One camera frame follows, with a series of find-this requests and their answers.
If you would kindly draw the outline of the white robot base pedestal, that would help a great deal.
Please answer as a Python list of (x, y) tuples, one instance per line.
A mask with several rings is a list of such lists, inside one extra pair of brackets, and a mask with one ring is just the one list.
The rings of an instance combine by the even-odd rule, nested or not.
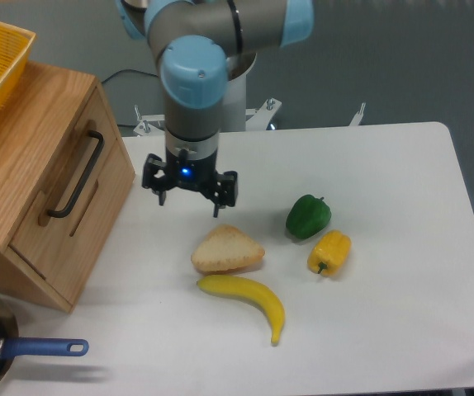
[(222, 102), (222, 132), (245, 131), (247, 111), (247, 76), (253, 69), (256, 53), (227, 59), (228, 84)]

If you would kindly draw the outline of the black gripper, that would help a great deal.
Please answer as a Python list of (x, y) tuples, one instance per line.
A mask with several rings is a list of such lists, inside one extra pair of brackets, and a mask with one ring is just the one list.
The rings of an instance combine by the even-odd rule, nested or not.
[(216, 171), (216, 148), (199, 158), (185, 147), (166, 145), (166, 162), (154, 153), (145, 159), (141, 185), (151, 190), (164, 205), (167, 192), (179, 188), (201, 193), (214, 204), (213, 217), (220, 210), (234, 207), (238, 197), (238, 173)]

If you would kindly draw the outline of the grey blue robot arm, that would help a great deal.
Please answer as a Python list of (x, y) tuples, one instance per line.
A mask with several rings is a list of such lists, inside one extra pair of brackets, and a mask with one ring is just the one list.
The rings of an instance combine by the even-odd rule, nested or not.
[(306, 40), (311, 1), (118, 1), (128, 35), (145, 40), (164, 97), (165, 157), (145, 160), (142, 186), (162, 205), (173, 188), (215, 210), (235, 206), (238, 174), (216, 170), (229, 59)]

